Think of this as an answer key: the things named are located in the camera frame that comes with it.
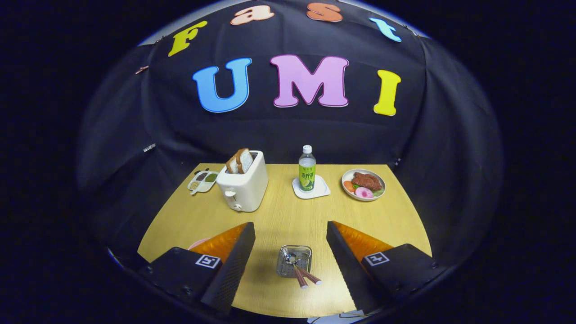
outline letter m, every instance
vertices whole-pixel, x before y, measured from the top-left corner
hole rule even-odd
[[[348,99],[344,95],[344,69],[348,66],[347,59],[327,56],[320,61],[314,73],[310,73],[296,55],[278,55],[273,57],[270,63],[278,68],[278,98],[274,100],[276,107],[294,107],[298,104],[292,85],[296,86],[308,105],[312,104],[322,85],[324,93],[318,98],[322,106],[348,105]]]

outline black fabric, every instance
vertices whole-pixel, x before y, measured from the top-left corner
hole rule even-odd
[[[275,16],[232,26],[240,3],[202,20],[190,46],[168,57],[174,35],[129,53],[88,107],[79,142],[77,178],[85,214],[119,256],[134,255],[164,202],[201,162],[223,163],[240,147],[262,150],[267,163],[295,163],[305,144],[318,163],[388,164],[412,199],[443,263],[462,261],[490,220],[502,175],[497,125],[481,89],[435,42],[372,12],[337,3],[344,20],[311,20],[307,1],[266,2]],[[401,37],[387,39],[369,18]],[[276,55],[298,55],[314,71],[340,56],[349,105],[317,102],[278,108]],[[248,57],[249,97],[223,114],[202,108],[192,75],[218,66],[220,97],[234,89],[225,69]],[[139,74],[142,66],[149,68]],[[377,70],[398,74],[393,117],[377,115]],[[144,152],[151,144],[156,147]],[[401,159],[396,170],[395,162]]]
[[[395,175],[422,219],[433,257],[454,265],[490,225],[503,178],[501,135],[466,68],[435,41],[421,41],[426,91]]]

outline toast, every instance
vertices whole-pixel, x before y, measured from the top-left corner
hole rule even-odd
[[[234,156],[226,162],[226,169],[230,174],[245,174],[254,162],[254,158],[247,148],[239,149]]]
[[[226,169],[230,174],[238,174],[238,163],[236,163],[236,155],[230,158],[228,162],[226,162]]]
[[[236,163],[238,164],[238,172],[240,172],[240,174],[248,172],[252,162],[254,162],[254,158],[252,158],[249,149],[240,149],[236,153]]]

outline wooden table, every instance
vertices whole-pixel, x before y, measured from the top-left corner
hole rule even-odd
[[[356,310],[342,274],[326,241],[327,222],[338,221],[392,246],[411,243],[431,256],[430,243],[408,195],[387,165],[317,165],[331,194],[300,199],[292,189],[296,164],[267,164],[268,188],[260,208],[252,213],[228,207],[217,184],[207,193],[190,196],[187,184],[194,171],[219,171],[223,164],[199,164],[182,182],[146,231],[138,253],[151,262],[174,246],[188,249],[231,227],[254,222],[256,241],[232,306],[277,317],[320,317]],[[342,188],[342,175],[353,168],[379,174],[386,191],[362,202]],[[293,278],[276,274],[280,247],[286,244],[312,248],[310,272],[321,286],[304,290]]]

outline green tea bottle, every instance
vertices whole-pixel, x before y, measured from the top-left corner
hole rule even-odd
[[[300,190],[309,193],[314,189],[314,176],[316,175],[316,158],[312,155],[312,146],[304,145],[302,155],[298,161],[300,173]]]

